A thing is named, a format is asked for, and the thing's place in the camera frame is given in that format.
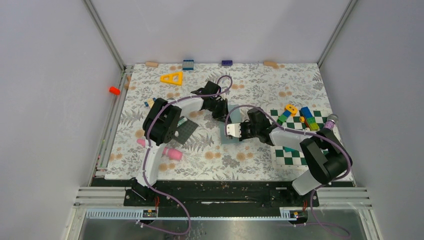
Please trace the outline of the light blue envelope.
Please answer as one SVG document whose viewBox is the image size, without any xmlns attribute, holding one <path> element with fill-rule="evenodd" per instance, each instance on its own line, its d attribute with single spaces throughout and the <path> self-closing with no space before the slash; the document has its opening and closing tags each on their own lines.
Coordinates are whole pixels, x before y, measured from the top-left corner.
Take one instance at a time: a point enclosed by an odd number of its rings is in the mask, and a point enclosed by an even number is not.
<svg viewBox="0 0 424 240">
<path fill-rule="evenodd" d="M 239 134 L 234 136 L 236 133 L 235 124 L 239 124 L 242 121 L 240 109 L 234 110 L 228 119 L 228 124 L 225 126 L 224 122 L 219 121 L 219 137 L 222 145 L 226 144 L 237 144 L 239 142 Z"/>
</svg>

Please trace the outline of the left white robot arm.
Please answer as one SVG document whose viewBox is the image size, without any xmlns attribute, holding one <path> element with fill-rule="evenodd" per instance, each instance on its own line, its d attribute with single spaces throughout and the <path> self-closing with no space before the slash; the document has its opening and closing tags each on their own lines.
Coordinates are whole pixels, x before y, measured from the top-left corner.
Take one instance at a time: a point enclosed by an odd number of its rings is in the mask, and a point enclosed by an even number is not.
<svg viewBox="0 0 424 240">
<path fill-rule="evenodd" d="M 215 120 L 223 121 L 229 113 L 228 101 L 222 95 L 231 86 L 222 90 L 218 84 L 208 81 L 205 87 L 192 91 L 189 96 L 173 101 L 158 98 L 154 102 L 142 126 L 145 131 L 145 153 L 141 170 L 135 178 L 143 186 L 135 196 L 142 205 L 148 206 L 155 200 L 155 192 L 150 187 L 157 181 L 163 150 L 175 135 L 180 117 L 207 110 Z"/>
</svg>

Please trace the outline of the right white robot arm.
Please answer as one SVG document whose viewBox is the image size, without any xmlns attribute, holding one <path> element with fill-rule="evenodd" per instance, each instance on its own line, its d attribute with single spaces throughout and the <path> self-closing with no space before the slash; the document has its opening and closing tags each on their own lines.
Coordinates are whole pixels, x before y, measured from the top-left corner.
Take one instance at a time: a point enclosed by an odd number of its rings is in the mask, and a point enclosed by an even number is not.
<svg viewBox="0 0 424 240">
<path fill-rule="evenodd" d="M 248 119 L 235 124 L 236 137 L 241 141 L 257 138 L 269 146 L 294 149 L 303 154 L 308 169 L 291 182 L 287 201 L 301 205 L 307 194 L 320 186 L 348 175 L 352 158 L 342 146 L 333 130 L 303 131 L 284 127 L 261 108 L 252 108 Z"/>
</svg>

